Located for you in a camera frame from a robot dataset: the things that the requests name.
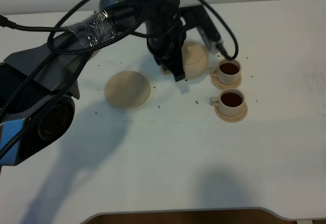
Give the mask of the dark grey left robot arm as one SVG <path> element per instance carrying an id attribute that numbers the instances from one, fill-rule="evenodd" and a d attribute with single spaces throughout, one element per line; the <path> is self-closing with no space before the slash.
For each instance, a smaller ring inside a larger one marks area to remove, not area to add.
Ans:
<path id="1" fill-rule="evenodd" d="M 2 27 L 50 34 L 45 44 L 12 53 L 1 63 L 1 165 L 20 164 L 68 130 L 86 63 L 141 24 L 157 64 L 176 81 L 184 79 L 179 5 L 180 0 L 100 0 L 96 12 L 70 26 L 64 22 L 76 8 L 54 27 L 21 26 L 1 17 Z"/>

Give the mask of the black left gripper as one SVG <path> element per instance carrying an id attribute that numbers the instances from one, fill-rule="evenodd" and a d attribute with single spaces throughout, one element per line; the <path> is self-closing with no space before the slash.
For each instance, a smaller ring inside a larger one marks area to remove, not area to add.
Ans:
<path id="1" fill-rule="evenodd" d="M 176 82 L 185 79 L 181 46 L 179 7 L 169 2 L 155 2 L 147 5 L 145 21 L 147 46 L 156 63 L 170 71 Z"/>

